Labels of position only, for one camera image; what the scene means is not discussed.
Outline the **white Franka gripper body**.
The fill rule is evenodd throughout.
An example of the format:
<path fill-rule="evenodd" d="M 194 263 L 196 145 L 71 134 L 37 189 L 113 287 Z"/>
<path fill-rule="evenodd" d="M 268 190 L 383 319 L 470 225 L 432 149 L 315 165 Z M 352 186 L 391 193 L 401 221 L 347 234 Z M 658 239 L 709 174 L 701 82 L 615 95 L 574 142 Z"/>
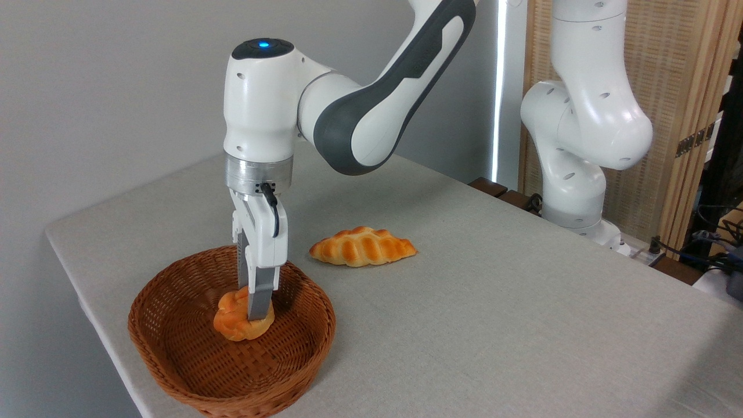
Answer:
<path fill-rule="evenodd" d="M 288 221 L 281 202 L 271 196 L 244 195 L 230 190 L 230 197 L 247 236 L 247 264 L 260 268 L 283 265 L 288 255 Z"/>

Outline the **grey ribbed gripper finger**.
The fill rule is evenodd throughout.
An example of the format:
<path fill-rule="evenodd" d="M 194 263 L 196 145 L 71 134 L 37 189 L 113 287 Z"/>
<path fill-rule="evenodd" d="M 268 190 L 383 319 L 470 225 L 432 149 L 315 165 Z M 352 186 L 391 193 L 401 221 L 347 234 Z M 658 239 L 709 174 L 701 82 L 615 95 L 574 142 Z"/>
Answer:
<path fill-rule="evenodd" d="M 232 214 L 232 238 L 236 244 L 237 264 L 238 264 L 238 289 L 243 289 L 249 283 L 249 268 L 245 258 L 245 251 L 248 246 L 247 236 L 239 219 L 238 211 Z"/>
<path fill-rule="evenodd" d="M 247 320 L 263 320 L 268 317 L 273 292 L 279 283 L 280 267 L 248 267 L 249 302 Z"/>

